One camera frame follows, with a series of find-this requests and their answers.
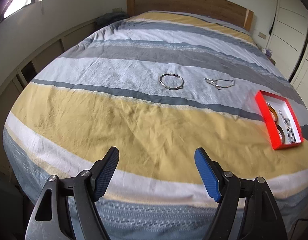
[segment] bed sheet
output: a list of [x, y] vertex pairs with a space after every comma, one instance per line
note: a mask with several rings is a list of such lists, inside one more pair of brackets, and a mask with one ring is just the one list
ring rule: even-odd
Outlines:
[[[181, 76], [184, 87], [164, 88], [165, 73]], [[218, 90], [204, 78], [235, 85]], [[179, 85], [171, 77], [164, 82]], [[290, 230], [308, 203], [308, 141], [271, 148], [258, 90], [288, 98], [300, 126], [308, 124], [301, 98], [247, 31], [151, 11], [98, 30], [45, 67], [11, 109], [3, 143], [33, 202], [49, 175], [76, 176], [116, 146], [118, 167], [96, 203], [111, 239], [203, 237], [217, 203], [196, 169], [198, 147], [240, 178], [263, 176]], [[241, 199], [233, 239], [243, 206]]]

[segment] bed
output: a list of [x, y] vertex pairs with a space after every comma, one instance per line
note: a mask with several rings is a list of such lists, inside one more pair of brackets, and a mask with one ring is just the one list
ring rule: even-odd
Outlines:
[[[111, 239], [202, 239], [217, 208], [194, 163], [203, 147], [240, 178], [263, 176], [289, 231], [308, 203], [308, 141], [274, 151], [254, 97], [288, 98], [300, 126], [308, 111], [250, 37], [253, 12], [226, 0], [127, 0], [127, 10], [52, 61], [11, 109], [3, 143], [24, 192], [35, 203], [49, 175], [76, 176], [116, 146], [118, 168], [96, 203]], [[183, 88], [164, 88], [165, 73]]]

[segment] silver bolt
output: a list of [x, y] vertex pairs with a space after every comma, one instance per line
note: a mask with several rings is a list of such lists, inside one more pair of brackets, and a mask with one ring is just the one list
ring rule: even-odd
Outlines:
[[264, 183], [265, 182], [265, 179], [263, 177], [257, 177], [257, 181], [259, 183]]
[[83, 170], [83, 171], [81, 172], [81, 176], [82, 176], [82, 177], [86, 177], [86, 176], [88, 176], [88, 175], [90, 175], [90, 171], [89, 171], [89, 170]]
[[233, 173], [231, 171], [224, 171], [224, 175], [227, 178], [233, 177]]
[[49, 181], [55, 181], [56, 180], [56, 175], [52, 175], [49, 177]]

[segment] wooden headboard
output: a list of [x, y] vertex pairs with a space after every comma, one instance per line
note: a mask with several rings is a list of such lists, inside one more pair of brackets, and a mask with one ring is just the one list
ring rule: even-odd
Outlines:
[[172, 11], [208, 15], [250, 30], [254, 13], [227, 0], [126, 0], [128, 15], [147, 11]]

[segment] electrical outlet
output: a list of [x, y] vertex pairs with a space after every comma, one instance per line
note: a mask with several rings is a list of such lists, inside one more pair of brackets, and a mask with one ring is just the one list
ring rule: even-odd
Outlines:
[[258, 36], [264, 40], [266, 40], [266, 37], [267, 37], [264, 33], [261, 33], [261, 32], [259, 32]]
[[122, 7], [120, 7], [120, 8], [113, 8], [112, 9], [112, 12], [122, 12], [123, 10], [122, 10]]

